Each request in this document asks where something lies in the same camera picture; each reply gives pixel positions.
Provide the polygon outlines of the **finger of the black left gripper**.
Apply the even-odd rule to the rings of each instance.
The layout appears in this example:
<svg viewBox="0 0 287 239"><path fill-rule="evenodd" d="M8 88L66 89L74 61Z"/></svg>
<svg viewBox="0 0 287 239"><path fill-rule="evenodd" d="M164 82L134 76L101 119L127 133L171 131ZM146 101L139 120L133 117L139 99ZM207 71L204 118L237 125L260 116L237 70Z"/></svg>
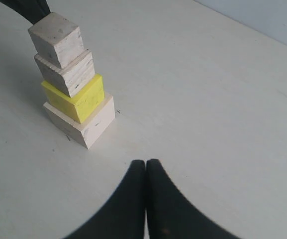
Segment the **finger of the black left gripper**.
<svg viewBox="0 0 287 239"><path fill-rule="evenodd" d="M36 24L51 13L47 0L0 0L0 2L32 24Z"/></svg>

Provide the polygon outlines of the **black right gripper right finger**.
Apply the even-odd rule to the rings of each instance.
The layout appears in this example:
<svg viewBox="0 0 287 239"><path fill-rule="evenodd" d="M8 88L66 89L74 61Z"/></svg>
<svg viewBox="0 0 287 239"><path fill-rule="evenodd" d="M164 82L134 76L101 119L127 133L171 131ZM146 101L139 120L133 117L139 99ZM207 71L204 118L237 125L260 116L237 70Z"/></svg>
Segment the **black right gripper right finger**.
<svg viewBox="0 0 287 239"><path fill-rule="evenodd" d="M151 239L236 239L175 186L158 159L146 164L146 212Z"/></svg>

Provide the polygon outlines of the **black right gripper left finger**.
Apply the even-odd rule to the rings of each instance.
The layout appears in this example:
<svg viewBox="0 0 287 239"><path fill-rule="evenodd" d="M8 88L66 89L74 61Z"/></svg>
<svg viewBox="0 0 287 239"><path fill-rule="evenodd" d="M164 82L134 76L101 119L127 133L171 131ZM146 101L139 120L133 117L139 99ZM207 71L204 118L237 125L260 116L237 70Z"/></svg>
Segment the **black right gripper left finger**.
<svg viewBox="0 0 287 239"><path fill-rule="evenodd" d="M145 231L145 162L133 160L106 203L68 239L142 239Z"/></svg>

